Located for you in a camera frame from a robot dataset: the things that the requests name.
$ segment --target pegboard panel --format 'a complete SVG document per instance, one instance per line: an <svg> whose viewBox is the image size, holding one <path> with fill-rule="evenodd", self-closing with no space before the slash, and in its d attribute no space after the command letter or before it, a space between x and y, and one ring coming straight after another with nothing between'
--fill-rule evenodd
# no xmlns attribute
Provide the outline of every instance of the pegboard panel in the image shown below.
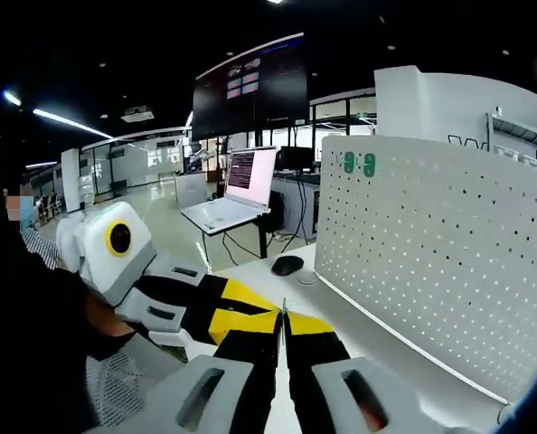
<svg viewBox="0 0 537 434"><path fill-rule="evenodd" d="M537 172L462 146L324 141L316 272L469 382L537 373Z"/></svg>

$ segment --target floor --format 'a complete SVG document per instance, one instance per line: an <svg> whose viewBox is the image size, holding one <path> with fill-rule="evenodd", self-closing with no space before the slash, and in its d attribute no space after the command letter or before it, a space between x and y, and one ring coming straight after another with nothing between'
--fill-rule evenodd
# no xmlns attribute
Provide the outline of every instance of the floor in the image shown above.
<svg viewBox="0 0 537 434"><path fill-rule="evenodd" d="M203 246L201 232L186 220L176 205L174 197L174 181L162 181L157 184L143 185L128 188L127 195L115 200L95 205L95 208L104 208L112 203L124 201L132 205L138 215L144 220L152 233L152 242L159 251L166 251L181 259L193 261L196 265L206 267L206 254ZM55 240L59 216L52 219L39 229L39 232L49 240ZM230 236L242 247L257 253L259 252L259 235L257 227L253 224L242 226L229 231ZM205 237L208 261L212 271L234 267L228 251L222 245L222 235ZM231 240L226 238L232 257L239 265L257 260L247 251L242 250ZM277 237L268 246L269 256L280 253L287 241L278 241ZM306 245L302 238L294 239L287 250L293 250Z"/></svg>

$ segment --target white desk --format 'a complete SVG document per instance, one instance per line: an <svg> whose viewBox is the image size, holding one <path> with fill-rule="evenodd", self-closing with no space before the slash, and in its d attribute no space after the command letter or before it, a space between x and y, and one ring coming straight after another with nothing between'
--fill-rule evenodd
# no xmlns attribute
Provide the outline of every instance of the white desk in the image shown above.
<svg viewBox="0 0 537 434"><path fill-rule="evenodd" d="M305 268L313 269L315 245L287 254L303 258ZM496 425L502 404L411 350L320 280L306 286L298 281L297 273L285 278L273 275L270 268L274 260L258 260L217 274L241 281L277 306L282 306L283 298L286 298L290 310L316 316L332 324L352 357L370 357L397 373L417 391L421 408L440 423L449 427L466 426L478 432L488 432ZM288 395L288 369L284 348L282 350L277 368L277 395L268 417L267 433L301 432ZM213 354L214 347L195 344L189 346L187 352L192 358L197 354Z"/></svg>

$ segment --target computer mouse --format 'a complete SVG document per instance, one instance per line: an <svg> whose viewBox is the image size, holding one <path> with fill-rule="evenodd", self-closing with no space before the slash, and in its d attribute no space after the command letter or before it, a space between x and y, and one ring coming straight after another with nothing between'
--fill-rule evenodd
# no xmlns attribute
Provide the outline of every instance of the computer mouse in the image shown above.
<svg viewBox="0 0 537 434"><path fill-rule="evenodd" d="M303 268L305 262L298 256L281 256L272 266L271 271L277 276L288 276Z"/></svg>

